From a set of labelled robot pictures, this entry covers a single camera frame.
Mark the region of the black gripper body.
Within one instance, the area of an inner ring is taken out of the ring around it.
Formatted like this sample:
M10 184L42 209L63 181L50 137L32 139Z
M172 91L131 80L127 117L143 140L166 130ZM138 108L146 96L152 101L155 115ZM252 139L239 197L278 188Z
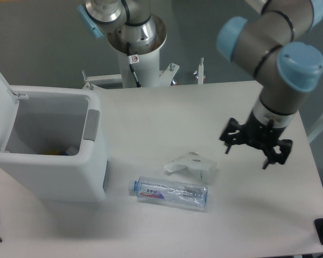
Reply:
M260 150L264 146L275 146L286 127L276 128L274 122L273 119L270 119L267 125L264 125L251 111L247 122L243 125L243 135L247 144Z

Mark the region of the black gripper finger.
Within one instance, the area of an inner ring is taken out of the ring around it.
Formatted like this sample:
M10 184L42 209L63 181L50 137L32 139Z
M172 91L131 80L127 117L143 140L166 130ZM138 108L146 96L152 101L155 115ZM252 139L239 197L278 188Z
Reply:
M266 156L262 169L266 169L270 164L284 164L291 153L293 141L290 139L277 140L275 146L264 146L262 151Z
M240 125L234 118L230 118L223 129L219 140L224 142L226 146L225 154L228 154L233 145L241 145L244 143L243 125Z

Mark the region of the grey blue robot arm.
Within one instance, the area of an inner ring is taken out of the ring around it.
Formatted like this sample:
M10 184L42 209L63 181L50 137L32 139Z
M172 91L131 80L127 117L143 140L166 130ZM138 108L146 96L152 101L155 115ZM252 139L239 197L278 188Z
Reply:
M263 88L245 124L230 118L220 140L230 148L261 150L265 164L284 164L292 140L280 136L323 74L323 55L298 41L323 18L323 1L249 1L260 17L229 19L216 40L218 51ZM78 13L94 37L107 37L118 54L125 88L169 86L159 70L166 41L164 22L150 1L84 1Z

